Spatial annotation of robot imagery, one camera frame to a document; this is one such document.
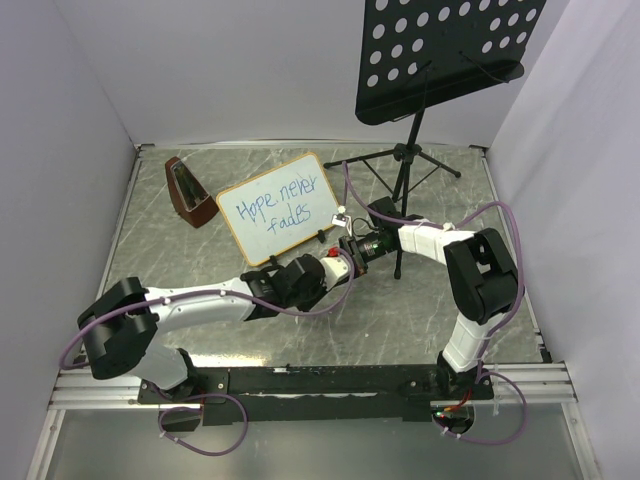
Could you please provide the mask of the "yellow framed whiteboard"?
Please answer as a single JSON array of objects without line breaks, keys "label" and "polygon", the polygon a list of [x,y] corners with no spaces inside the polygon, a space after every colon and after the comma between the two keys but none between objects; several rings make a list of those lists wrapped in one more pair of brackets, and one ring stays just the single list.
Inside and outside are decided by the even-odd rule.
[{"label": "yellow framed whiteboard", "polygon": [[338,213],[334,191],[313,152],[220,192],[216,203],[250,266],[330,229]]}]

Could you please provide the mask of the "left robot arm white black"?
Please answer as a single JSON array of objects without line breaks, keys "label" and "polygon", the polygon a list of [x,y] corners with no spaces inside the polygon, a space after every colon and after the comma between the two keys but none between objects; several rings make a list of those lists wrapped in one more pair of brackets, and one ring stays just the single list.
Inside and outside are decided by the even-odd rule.
[{"label": "left robot arm white black", "polygon": [[124,374],[152,383],[168,400],[184,402],[204,381],[188,352],[159,338],[217,321],[249,321],[294,308],[308,312],[349,275],[338,257],[305,254],[286,266],[246,272],[225,282],[194,288],[145,288],[136,277],[116,282],[78,319],[81,328],[112,313],[83,337],[96,380]]}]

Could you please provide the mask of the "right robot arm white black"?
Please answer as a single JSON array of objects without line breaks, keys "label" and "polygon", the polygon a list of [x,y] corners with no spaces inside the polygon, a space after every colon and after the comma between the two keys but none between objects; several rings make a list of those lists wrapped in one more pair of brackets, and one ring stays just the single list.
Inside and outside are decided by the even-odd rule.
[{"label": "right robot arm white black", "polygon": [[358,237],[351,218],[340,212],[334,222],[347,234],[339,247],[351,258],[355,277],[387,254],[413,254],[446,267],[457,308],[456,324],[437,358],[438,390],[448,398],[466,392],[477,375],[486,348],[498,325],[516,308],[522,292],[519,274],[502,236],[493,229],[458,230],[436,227],[417,215],[401,217],[389,197],[368,206],[370,232]]}]

